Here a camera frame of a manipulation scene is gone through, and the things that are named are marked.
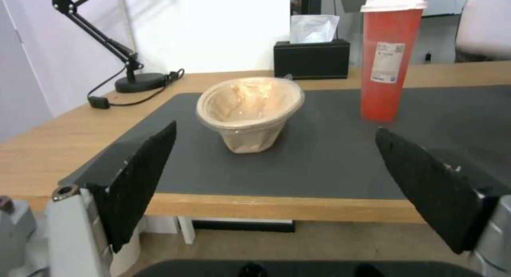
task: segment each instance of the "red cup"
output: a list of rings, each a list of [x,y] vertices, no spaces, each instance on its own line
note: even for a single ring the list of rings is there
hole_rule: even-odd
[[[422,8],[364,12],[361,115],[391,122],[398,112]]]

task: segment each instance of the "paper bowl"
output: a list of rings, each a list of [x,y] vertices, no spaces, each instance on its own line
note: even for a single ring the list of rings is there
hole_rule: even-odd
[[[197,116],[220,133],[232,152],[261,152],[272,146],[304,99],[301,88],[288,79],[232,79],[201,95]]]

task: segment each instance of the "black tissue box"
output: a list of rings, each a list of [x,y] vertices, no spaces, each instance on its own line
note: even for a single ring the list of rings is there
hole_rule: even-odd
[[[343,39],[317,44],[279,41],[273,47],[275,77],[345,79],[350,64],[350,43]]]

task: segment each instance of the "sticker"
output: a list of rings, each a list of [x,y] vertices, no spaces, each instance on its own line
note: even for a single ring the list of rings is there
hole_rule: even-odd
[[[381,83],[396,83],[405,52],[405,44],[378,42],[372,63],[371,80]]]

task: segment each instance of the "floor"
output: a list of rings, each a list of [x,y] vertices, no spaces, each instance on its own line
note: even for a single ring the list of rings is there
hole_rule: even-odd
[[[137,263],[124,274],[166,259],[435,260],[468,266],[427,225],[297,222],[296,233],[197,230],[182,235],[145,233]]]

